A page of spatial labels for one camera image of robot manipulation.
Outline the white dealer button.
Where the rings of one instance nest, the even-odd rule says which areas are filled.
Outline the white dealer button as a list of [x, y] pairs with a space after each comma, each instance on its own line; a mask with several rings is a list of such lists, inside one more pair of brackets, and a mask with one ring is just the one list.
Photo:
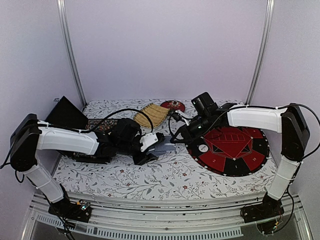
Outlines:
[[202, 153], [206, 153], [209, 150], [209, 148], [206, 144], [201, 144], [198, 146], [198, 150]]

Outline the woven bamboo tray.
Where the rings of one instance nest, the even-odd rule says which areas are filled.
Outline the woven bamboo tray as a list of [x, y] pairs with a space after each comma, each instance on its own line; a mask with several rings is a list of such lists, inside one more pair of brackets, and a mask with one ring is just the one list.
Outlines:
[[[153, 127], [157, 128], [163, 123], [170, 109], [162, 107], [155, 103], [150, 103], [149, 105], [145, 106], [141, 111], [150, 118]], [[148, 128], [148, 129], [151, 128], [151, 124], [149, 120], [142, 113], [138, 112], [133, 117], [133, 120], [137, 122], [141, 127]]]

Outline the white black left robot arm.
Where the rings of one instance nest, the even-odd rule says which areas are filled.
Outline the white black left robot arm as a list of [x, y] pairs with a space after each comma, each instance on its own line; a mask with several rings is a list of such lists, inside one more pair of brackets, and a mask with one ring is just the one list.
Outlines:
[[116, 155], [128, 155], [134, 164], [143, 165], [156, 159], [149, 149], [164, 138], [154, 131], [143, 134], [140, 125], [129, 118], [119, 119], [105, 132], [96, 129], [96, 126], [89, 130], [58, 126], [28, 114], [11, 135], [11, 167], [29, 178], [63, 217], [74, 213], [74, 205], [66, 200], [63, 187], [38, 162], [38, 150], [66, 152], [77, 161], [95, 164], [109, 163]]

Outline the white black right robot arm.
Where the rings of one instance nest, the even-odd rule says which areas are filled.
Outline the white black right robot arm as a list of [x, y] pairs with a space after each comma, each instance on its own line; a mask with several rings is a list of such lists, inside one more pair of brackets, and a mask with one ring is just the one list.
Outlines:
[[241, 127], [264, 131], [271, 152], [278, 157], [277, 171], [267, 191], [270, 198], [259, 206], [262, 218], [269, 218], [278, 210], [278, 203], [287, 187], [295, 180], [310, 139], [310, 130], [302, 109], [304, 105], [284, 106], [244, 105], [226, 102], [219, 106], [208, 92], [191, 100], [196, 116], [171, 135], [172, 143], [191, 143], [214, 128]]

